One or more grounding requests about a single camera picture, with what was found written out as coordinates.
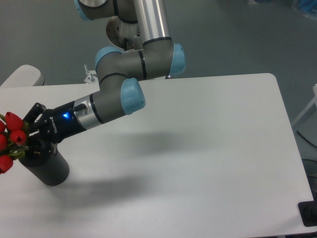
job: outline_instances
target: metal tube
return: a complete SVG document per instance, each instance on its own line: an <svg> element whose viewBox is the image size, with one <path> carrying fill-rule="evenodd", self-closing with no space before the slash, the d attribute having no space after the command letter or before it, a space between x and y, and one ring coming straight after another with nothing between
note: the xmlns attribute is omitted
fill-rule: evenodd
<svg viewBox="0 0 317 238"><path fill-rule="evenodd" d="M143 43L170 37L163 0L134 0Z"/></svg>

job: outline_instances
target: silver connector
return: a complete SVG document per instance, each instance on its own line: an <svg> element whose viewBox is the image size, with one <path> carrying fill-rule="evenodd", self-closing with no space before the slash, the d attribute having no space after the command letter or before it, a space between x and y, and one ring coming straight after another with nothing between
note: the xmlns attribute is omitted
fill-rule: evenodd
<svg viewBox="0 0 317 238"><path fill-rule="evenodd" d="M142 41L170 37L163 0L134 0Z"/></svg>
<svg viewBox="0 0 317 238"><path fill-rule="evenodd" d="M86 109L75 112L74 115L77 117L81 125L87 130L95 126L101 125L92 108L92 104L90 102L90 95L77 99L75 101L74 107L80 104L85 104Z"/></svg>
<svg viewBox="0 0 317 238"><path fill-rule="evenodd" d="M79 0L83 5L89 7L98 7L104 4L107 0Z"/></svg>

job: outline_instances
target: white table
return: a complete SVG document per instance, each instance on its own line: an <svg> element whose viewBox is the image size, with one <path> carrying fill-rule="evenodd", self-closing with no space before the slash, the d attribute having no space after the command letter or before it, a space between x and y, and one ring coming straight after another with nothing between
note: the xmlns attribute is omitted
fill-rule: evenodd
<svg viewBox="0 0 317 238"><path fill-rule="evenodd" d="M64 140L56 187L16 162L0 176L1 237L249 238L315 232L312 200L271 74L141 82L147 105ZM23 117L96 85L0 88L0 110Z"/></svg>

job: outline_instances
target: blue led light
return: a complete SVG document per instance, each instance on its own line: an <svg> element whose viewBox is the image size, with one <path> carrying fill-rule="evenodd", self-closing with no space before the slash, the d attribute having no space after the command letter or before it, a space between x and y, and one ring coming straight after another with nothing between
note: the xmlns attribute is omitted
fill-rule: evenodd
<svg viewBox="0 0 317 238"><path fill-rule="evenodd" d="M69 118L70 118L70 114L69 114L69 113L65 113L65 114L63 115L63 117L65 117L66 119L69 119Z"/></svg>

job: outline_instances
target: light blue joint cap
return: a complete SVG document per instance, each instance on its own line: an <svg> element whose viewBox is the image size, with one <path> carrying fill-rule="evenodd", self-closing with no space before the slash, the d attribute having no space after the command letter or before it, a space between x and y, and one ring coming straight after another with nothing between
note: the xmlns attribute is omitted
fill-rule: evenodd
<svg viewBox="0 0 317 238"><path fill-rule="evenodd" d="M80 18L83 19L84 21L91 21L91 19L89 19L85 13L83 12L83 10L81 9L80 5L79 5L79 0L74 0L74 3L75 3L75 6L76 6L76 9L77 9L77 12L78 14L80 15Z"/></svg>
<svg viewBox="0 0 317 238"><path fill-rule="evenodd" d="M181 44L174 44L174 55L169 75L175 75L184 72L186 68L185 52Z"/></svg>
<svg viewBox="0 0 317 238"><path fill-rule="evenodd" d="M126 115L145 107L145 97L136 78L127 78L121 86L121 105Z"/></svg>
<svg viewBox="0 0 317 238"><path fill-rule="evenodd" d="M112 47L112 46L103 47L96 54L95 66L97 67L98 62L101 60L102 57L112 52L119 52L122 54L122 51L116 47Z"/></svg>

